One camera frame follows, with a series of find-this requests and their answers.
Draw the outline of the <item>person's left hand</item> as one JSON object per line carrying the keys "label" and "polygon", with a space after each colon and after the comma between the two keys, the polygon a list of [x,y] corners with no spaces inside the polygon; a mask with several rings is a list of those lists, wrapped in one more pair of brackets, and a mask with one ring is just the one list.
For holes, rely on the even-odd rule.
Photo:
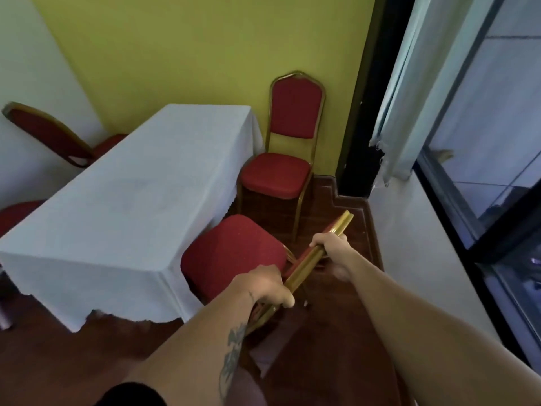
{"label": "person's left hand", "polygon": [[253,302],[266,303],[266,293],[273,289],[289,289],[282,281],[276,265],[259,265],[240,275],[241,283],[252,296]]}

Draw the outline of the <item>person's right hand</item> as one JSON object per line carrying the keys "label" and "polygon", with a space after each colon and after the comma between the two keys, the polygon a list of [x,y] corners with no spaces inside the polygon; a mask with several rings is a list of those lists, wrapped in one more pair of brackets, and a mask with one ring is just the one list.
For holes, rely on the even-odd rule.
{"label": "person's right hand", "polygon": [[352,282],[362,261],[362,256],[349,245],[345,235],[317,233],[310,247],[321,246],[328,256],[326,270],[341,281]]}

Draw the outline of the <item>person's left forearm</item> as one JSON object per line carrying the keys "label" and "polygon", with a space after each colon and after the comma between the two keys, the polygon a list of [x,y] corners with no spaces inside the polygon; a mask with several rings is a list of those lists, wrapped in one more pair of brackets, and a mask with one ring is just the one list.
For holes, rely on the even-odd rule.
{"label": "person's left forearm", "polygon": [[166,406],[224,406],[257,298],[246,274],[234,279],[126,381],[155,390]]}

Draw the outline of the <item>person's right forearm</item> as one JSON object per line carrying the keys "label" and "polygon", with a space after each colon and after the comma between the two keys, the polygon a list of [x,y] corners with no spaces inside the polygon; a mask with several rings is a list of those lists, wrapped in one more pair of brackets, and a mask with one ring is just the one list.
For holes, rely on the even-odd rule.
{"label": "person's right forearm", "polygon": [[332,259],[420,406],[541,406],[541,376],[501,343],[410,293],[354,251]]}

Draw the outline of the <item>white curtain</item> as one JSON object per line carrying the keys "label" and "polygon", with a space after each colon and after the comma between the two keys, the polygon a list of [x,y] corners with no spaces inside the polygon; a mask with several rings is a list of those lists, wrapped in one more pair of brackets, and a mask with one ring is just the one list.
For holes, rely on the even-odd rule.
{"label": "white curtain", "polygon": [[407,126],[445,21],[446,0],[416,0],[379,108],[370,147],[382,151],[378,180],[385,187],[399,172],[399,160],[410,132]]}

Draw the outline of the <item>white tablecloth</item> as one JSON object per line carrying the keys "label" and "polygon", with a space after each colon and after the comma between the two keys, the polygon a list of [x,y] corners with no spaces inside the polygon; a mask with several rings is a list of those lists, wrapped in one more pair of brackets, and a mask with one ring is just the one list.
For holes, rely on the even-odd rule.
{"label": "white tablecloth", "polygon": [[190,320],[181,257],[264,145],[249,106],[168,104],[0,238],[0,264],[67,330],[93,311]]}

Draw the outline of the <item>black framed glass window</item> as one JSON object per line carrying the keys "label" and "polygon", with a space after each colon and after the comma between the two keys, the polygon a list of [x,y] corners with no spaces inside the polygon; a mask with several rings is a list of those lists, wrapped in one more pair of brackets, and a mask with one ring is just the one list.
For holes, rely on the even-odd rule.
{"label": "black framed glass window", "polygon": [[505,347],[541,375],[541,0],[494,0],[414,165]]}

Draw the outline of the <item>black vertical frame post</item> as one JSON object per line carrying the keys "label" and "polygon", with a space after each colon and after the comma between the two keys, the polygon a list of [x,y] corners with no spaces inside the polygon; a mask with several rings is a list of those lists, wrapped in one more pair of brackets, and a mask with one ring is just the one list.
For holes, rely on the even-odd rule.
{"label": "black vertical frame post", "polygon": [[369,142],[415,1],[374,2],[335,173],[341,196],[369,197],[380,170],[383,152]]}

